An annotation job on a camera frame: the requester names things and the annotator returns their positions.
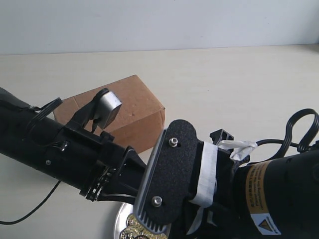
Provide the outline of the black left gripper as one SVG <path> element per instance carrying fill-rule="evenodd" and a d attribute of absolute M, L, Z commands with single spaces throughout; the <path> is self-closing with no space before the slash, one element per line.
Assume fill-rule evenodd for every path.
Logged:
<path fill-rule="evenodd" d="M 100 134 L 101 151 L 81 187 L 80 195 L 94 201 L 134 202 L 146 164 L 131 147 L 113 142 L 107 132 Z"/>

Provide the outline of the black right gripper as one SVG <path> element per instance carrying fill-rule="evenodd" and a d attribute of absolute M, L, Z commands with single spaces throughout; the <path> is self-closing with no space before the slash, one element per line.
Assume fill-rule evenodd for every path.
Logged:
<path fill-rule="evenodd" d="M 197 213 L 198 207 L 187 203 L 182 215 L 171 225 L 170 239 L 235 239 L 238 237 L 239 214 L 235 211 L 233 185 L 239 166 L 248 163 L 249 156 L 230 159 L 232 149 L 219 149 L 217 185 L 212 206 Z"/>

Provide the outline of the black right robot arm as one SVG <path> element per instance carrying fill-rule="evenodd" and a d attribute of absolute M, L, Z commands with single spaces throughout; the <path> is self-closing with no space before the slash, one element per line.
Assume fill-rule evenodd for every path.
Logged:
<path fill-rule="evenodd" d="M 309 130 L 293 145 L 292 130 L 283 140 L 235 141 L 224 130 L 210 134 L 218 147 L 215 192 L 207 199 L 197 180 L 208 167 L 202 162 L 205 144 L 196 131 L 169 129 L 179 138 L 183 158 L 195 162 L 191 200 L 172 225 L 172 239 L 316 239 L 319 236 L 319 145 L 310 144 Z"/>

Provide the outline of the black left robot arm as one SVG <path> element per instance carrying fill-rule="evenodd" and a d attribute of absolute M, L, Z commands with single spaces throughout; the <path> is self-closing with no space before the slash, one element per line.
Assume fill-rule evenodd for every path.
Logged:
<path fill-rule="evenodd" d="M 77 188 L 88 200 L 133 204 L 145 163 L 111 134 L 94 133 L 115 119 L 121 101 L 103 88 L 66 124 L 48 117 L 61 103 L 57 98 L 33 107 L 1 89 L 1 154 Z"/>

